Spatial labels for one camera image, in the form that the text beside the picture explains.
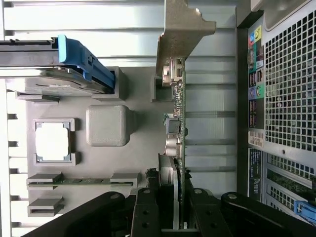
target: blue tab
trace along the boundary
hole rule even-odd
[[[309,222],[316,224],[316,207],[307,201],[294,201],[294,212]]]
[[[110,88],[115,86],[115,76],[78,40],[68,39],[65,35],[58,36],[59,62],[77,66],[83,70],[83,77],[92,81],[95,77]]]

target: usb port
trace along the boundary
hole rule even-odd
[[[250,115],[249,127],[253,126],[253,115]]]

